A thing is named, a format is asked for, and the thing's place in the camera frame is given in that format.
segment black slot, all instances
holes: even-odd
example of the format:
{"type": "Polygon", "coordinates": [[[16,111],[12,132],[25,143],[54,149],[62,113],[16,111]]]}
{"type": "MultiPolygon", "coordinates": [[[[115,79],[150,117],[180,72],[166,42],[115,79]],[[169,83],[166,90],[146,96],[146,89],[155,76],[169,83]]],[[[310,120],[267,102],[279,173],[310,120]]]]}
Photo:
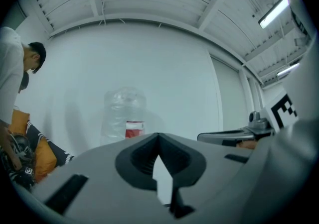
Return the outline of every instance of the black slot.
{"type": "Polygon", "coordinates": [[[234,160],[236,162],[244,163],[244,164],[247,163],[247,161],[249,159],[248,157],[238,156],[235,154],[227,154],[225,156],[225,158],[230,159],[230,160],[234,160]]]}
{"type": "Polygon", "coordinates": [[[194,185],[206,169],[206,160],[198,151],[170,138],[155,133],[121,151],[115,160],[119,175],[131,186],[144,190],[157,190],[153,179],[156,158],[160,156],[173,178],[173,193],[169,211],[181,218],[195,211],[184,205],[179,188],[194,185]]]}
{"type": "Polygon", "coordinates": [[[230,146],[230,147],[236,147],[237,146],[237,140],[223,140],[221,145],[230,146]]]}
{"type": "Polygon", "coordinates": [[[45,203],[46,206],[63,214],[76,195],[80,192],[88,178],[84,175],[73,175],[51,198],[45,203]]]}

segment man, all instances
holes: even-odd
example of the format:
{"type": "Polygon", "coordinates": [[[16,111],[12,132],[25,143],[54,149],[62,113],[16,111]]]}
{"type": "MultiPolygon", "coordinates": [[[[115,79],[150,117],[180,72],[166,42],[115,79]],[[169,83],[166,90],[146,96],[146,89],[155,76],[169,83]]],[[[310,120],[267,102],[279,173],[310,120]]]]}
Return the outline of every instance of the man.
{"type": "Polygon", "coordinates": [[[43,65],[46,51],[43,44],[34,42],[25,46],[11,28],[0,29],[0,146],[11,159],[16,170],[22,167],[10,146],[7,127],[11,124],[13,106],[23,78],[23,72],[35,74],[43,65]]]}
{"type": "Polygon", "coordinates": [[[18,93],[25,90],[28,87],[28,84],[29,84],[29,74],[27,72],[24,72],[18,93]]]}

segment ceiling light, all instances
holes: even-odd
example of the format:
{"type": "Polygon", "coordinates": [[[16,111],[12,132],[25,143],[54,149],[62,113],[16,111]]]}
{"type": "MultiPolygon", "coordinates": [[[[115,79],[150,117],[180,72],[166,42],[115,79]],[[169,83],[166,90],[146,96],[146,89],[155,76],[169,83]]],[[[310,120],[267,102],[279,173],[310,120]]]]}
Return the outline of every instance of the ceiling light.
{"type": "Polygon", "coordinates": [[[287,69],[285,69],[285,70],[279,72],[279,73],[277,74],[277,76],[284,75],[285,73],[289,72],[290,70],[292,70],[292,69],[294,69],[294,68],[296,68],[296,67],[298,67],[298,66],[299,66],[299,63],[297,63],[297,64],[295,64],[295,65],[293,65],[293,66],[290,66],[289,68],[287,68],[287,69]]]}
{"type": "Polygon", "coordinates": [[[285,8],[289,6],[288,0],[279,0],[274,6],[259,20],[262,29],[267,27],[285,8]]]}

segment orange cushion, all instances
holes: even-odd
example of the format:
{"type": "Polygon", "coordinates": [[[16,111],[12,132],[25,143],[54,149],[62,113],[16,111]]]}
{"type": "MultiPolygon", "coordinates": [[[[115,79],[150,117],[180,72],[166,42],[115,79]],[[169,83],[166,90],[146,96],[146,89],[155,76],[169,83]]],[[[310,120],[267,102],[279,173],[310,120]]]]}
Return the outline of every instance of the orange cushion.
{"type": "Polygon", "coordinates": [[[29,117],[29,113],[13,110],[12,122],[11,125],[8,127],[9,131],[13,134],[25,135],[29,117]]]}
{"type": "Polygon", "coordinates": [[[40,182],[47,174],[53,171],[55,165],[56,157],[45,137],[42,137],[35,149],[35,181],[37,183],[40,182]]]}

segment black patterned pillow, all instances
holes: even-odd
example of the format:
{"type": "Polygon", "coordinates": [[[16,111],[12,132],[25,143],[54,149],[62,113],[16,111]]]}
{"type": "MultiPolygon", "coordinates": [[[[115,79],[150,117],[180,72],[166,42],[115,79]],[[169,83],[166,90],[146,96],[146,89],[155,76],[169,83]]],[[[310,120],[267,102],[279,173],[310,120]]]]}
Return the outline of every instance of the black patterned pillow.
{"type": "Polygon", "coordinates": [[[30,121],[28,121],[27,124],[26,137],[30,142],[30,148],[34,152],[40,139],[44,137],[48,142],[53,154],[56,157],[55,166],[63,166],[64,164],[70,162],[74,158],[74,156],[72,156],[70,153],[62,150],[60,147],[56,146],[53,142],[46,138],[30,121]]]}

